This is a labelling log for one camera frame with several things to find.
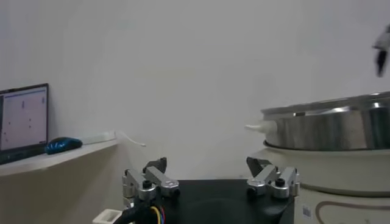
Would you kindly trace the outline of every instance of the blue computer mouse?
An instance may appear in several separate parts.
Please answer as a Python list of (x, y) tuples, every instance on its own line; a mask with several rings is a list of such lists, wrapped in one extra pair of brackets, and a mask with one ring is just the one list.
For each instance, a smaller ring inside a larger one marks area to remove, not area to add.
[(44, 151), (47, 154), (55, 154), (71, 149), (77, 149), (83, 146), (83, 142), (76, 138), (60, 137), (51, 140)]

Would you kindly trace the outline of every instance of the cooker lid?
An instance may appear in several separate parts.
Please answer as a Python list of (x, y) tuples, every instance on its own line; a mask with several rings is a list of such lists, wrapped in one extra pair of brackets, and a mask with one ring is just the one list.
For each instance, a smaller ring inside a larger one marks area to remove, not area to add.
[(343, 110), (350, 110), (351, 108), (363, 110), (376, 107), (387, 107), (388, 103), (390, 103), (390, 91), (313, 103), (295, 104), (287, 107), (268, 108), (261, 112), (263, 114), (285, 114), (303, 113), (307, 111), (328, 111), (335, 108), (339, 109), (331, 112), (342, 112)]

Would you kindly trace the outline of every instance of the wall shelf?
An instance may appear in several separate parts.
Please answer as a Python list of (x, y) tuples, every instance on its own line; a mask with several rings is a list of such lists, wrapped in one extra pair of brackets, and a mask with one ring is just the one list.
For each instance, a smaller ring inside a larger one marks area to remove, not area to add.
[(42, 154), (12, 163), (3, 164), (0, 165), (0, 177), (46, 169), (72, 159), (80, 158), (81, 156), (107, 149), (116, 144), (118, 144), (118, 142), (115, 139), (107, 142), (85, 145), (80, 149), (74, 149), (58, 154)]

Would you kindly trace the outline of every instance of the stainless steel pot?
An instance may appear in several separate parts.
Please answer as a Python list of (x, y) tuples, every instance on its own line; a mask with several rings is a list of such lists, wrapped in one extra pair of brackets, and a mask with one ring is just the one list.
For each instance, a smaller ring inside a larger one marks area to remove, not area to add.
[(296, 150), (390, 149), (390, 92), (269, 108), (247, 125), (266, 144)]

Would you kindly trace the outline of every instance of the white pot handle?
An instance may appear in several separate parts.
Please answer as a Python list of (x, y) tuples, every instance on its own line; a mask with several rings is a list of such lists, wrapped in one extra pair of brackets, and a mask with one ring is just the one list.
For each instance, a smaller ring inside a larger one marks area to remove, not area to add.
[(275, 121), (260, 121), (258, 125), (245, 125), (245, 128), (251, 131), (258, 131), (263, 134), (275, 133), (278, 130)]

